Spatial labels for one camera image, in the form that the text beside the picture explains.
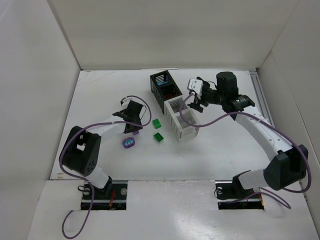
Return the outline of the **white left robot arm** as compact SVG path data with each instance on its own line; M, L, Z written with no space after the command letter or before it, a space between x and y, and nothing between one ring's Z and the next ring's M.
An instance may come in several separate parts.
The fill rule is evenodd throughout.
M112 178L98 167L101 143L116 135L141 130L142 109L142 104L130 99L124 109L113 113L102 125L86 130L74 126L63 146L59 162L88 180L96 193L107 196L112 189Z

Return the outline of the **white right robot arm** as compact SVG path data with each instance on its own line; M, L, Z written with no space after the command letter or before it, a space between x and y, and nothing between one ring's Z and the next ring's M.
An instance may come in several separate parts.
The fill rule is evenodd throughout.
M216 75L215 88L201 77L191 78L187 89L194 97L189 107L203 112L208 105L219 105L235 122L246 129L264 150L269 164L264 169L248 170L232 178L231 188L235 193L254 188L269 187L275 191L287 190L288 186L307 178L306 192L312 183L308 164L308 150L297 145L280 130L273 127L260 113L254 101L239 93L237 77L233 72L223 71Z

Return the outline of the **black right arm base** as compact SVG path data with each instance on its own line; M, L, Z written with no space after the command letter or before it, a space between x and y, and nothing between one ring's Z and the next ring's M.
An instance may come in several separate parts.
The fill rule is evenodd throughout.
M260 194L244 189L238 179L216 180L214 196L219 210L264 210Z

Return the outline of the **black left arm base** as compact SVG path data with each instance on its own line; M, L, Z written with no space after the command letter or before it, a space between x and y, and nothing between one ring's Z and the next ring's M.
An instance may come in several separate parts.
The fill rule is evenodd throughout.
M128 181L116 180L110 188L103 192L102 189L94 188L93 211L124 211L127 209ZM89 185L79 185L77 190L81 192L80 209L88 210L92 200Z

